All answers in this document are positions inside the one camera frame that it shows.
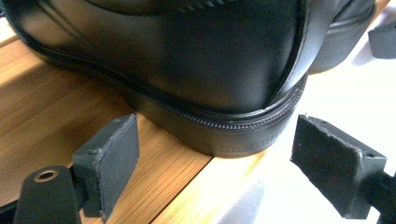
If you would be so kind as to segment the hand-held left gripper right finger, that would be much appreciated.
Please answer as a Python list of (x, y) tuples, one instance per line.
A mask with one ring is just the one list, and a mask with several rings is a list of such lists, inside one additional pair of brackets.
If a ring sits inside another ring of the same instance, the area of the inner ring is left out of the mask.
[(387, 158), (329, 122), (298, 117), (290, 160), (341, 217), (366, 219), (372, 207), (363, 188), (384, 171)]

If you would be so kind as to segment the black leather shoe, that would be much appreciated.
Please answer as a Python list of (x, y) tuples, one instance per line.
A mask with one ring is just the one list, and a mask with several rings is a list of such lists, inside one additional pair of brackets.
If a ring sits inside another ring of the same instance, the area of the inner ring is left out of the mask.
[(308, 73), (321, 73), (343, 62), (361, 39), (375, 13), (375, 0), (339, 0), (335, 17)]
[(267, 149), (288, 125), (339, 0), (0, 0), (44, 60), (101, 78), (205, 154)]

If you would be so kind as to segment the wooden board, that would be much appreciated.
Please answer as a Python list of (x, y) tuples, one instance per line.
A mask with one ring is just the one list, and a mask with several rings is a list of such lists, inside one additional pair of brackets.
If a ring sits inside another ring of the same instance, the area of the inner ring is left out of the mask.
[[(30, 173), (71, 163), (74, 151), (132, 109), (101, 82), (39, 60), (20, 40), (0, 48), (0, 206), (19, 197)], [(198, 153), (144, 116), (138, 118), (139, 163), (108, 224), (149, 224), (190, 183), (211, 217), (262, 154), (242, 159)]]

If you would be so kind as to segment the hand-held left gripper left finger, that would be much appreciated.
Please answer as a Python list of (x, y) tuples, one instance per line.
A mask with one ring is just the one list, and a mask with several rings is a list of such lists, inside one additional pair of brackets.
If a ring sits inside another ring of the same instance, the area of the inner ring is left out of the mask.
[(137, 116), (110, 121), (74, 154), (74, 171), (88, 193), (86, 217), (107, 221), (129, 182), (139, 159)]

